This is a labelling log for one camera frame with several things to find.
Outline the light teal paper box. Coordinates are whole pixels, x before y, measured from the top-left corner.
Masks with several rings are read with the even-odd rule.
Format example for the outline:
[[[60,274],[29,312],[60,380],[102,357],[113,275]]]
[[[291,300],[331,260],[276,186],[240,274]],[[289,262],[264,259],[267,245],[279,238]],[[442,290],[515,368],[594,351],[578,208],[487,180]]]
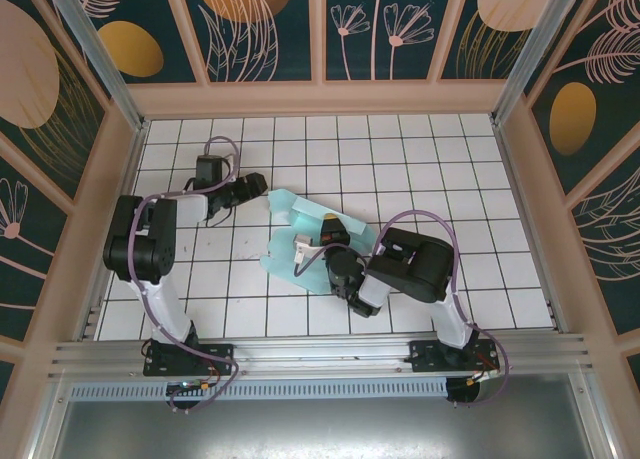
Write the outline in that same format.
[[[369,255],[377,233],[365,222],[294,194],[286,189],[268,193],[273,219],[286,223],[272,233],[266,255],[260,265],[269,274],[286,280],[315,295],[329,295],[330,283],[324,261],[318,258],[300,277],[294,276],[295,245],[298,234],[309,236],[314,246],[320,245],[321,226],[326,214],[336,215],[350,235],[350,246],[362,255]]]

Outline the grey metal sheet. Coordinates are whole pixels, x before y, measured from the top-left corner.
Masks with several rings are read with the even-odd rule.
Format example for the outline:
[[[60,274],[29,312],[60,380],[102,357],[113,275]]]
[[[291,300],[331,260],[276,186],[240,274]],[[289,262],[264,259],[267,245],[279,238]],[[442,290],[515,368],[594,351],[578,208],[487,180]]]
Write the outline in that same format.
[[[74,402],[37,459],[611,459],[559,390],[457,408],[436,398]]]

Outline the yellow power connector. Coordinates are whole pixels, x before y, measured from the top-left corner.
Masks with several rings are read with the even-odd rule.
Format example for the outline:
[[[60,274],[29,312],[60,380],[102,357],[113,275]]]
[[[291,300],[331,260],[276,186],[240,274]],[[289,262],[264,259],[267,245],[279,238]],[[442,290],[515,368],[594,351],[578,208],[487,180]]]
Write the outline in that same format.
[[[500,373],[499,371],[495,371],[495,370],[492,370],[492,371],[482,371],[482,372],[479,372],[479,373],[474,374],[473,376],[471,376],[471,377],[467,378],[467,379],[465,380],[465,384],[466,384],[468,387],[471,387],[471,386],[473,386],[473,385],[475,385],[475,384],[479,384],[479,383],[481,383],[481,382],[484,382],[484,381],[487,381],[487,380],[491,380],[491,379],[497,378],[497,377],[499,377],[500,375],[501,375],[501,373]]]

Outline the small circuit board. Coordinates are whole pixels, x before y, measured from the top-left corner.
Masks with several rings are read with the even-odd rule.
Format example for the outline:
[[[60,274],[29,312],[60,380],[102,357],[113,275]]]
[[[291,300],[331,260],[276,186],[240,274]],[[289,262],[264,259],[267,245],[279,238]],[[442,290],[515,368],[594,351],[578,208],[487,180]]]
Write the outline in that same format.
[[[170,397],[204,397],[217,386],[212,380],[193,379],[189,381],[169,382],[165,388],[165,396]]]

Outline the aluminium side rail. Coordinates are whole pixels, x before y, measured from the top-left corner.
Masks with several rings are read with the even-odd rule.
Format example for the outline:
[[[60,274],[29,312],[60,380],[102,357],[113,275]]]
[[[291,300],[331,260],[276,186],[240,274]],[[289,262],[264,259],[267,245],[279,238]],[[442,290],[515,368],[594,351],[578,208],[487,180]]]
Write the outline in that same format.
[[[533,217],[527,202],[527,198],[524,194],[524,188],[522,181],[520,180],[519,173],[515,167],[514,159],[512,158],[509,144],[506,140],[506,136],[500,126],[492,126],[496,142],[501,154],[501,158],[506,170],[510,187],[514,196],[516,208],[520,215],[524,234],[526,236],[529,249],[532,255],[532,260],[536,269],[536,274],[540,281],[540,286],[543,292],[543,296],[547,303],[547,307],[550,311],[551,321],[554,325],[554,329],[560,333],[565,332],[566,321],[564,320],[562,309],[557,304],[555,289],[551,283],[549,276],[549,268],[542,251],[542,245],[539,235],[536,231]]]
[[[85,339],[87,323],[104,300],[109,283],[102,254],[117,200],[132,192],[148,136],[150,122],[124,134],[121,126],[109,126],[99,135],[97,150],[91,154],[87,176],[79,188],[78,204],[83,239],[76,251],[82,255],[85,284],[80,290],[78,318],[73,340]]]

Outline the aluminium mounting rail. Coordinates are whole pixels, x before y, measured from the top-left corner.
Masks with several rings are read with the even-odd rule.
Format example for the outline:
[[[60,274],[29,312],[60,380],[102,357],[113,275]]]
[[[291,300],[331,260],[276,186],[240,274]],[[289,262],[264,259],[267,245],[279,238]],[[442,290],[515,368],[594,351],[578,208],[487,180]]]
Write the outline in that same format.
[[[514,374],[573,373],[593,361],[579,334],[553,330],[499,330]],[[409,343],[433,339],[433,332],[282,338],[235,338],[239,377],[248,379],[327,379],[406,376]],[[140,341],[63,342],[47,368],[51,380],[141,381]]]

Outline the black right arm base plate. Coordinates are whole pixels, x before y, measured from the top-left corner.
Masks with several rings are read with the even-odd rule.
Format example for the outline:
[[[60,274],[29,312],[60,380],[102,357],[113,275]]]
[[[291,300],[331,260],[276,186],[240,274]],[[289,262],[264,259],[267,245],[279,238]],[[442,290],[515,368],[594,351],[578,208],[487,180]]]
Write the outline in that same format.
[[[437,340],[418,340],[409,343],[409,356],[405,359],[413,372],[476,373],[499,370],[500,359],[496,344],[490,339],[479,339],[463,349],[456,349]]]

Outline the aluminium frame post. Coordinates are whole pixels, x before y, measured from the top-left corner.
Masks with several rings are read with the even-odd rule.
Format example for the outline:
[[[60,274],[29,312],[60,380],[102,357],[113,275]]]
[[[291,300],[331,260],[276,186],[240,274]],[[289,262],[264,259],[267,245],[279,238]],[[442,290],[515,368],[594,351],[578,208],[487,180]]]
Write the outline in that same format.
[[[500,128],[508,119],[575,1],[548,0],[545,4],[491,113],[494,128]]]
[[[102,82],[111,94],[126,121],[136,131],[143,129],[144,116],[138,110],[120,72],[116,69],[97,30],[83,11],[78,0],[53,0],[74,36],[84,48]]]

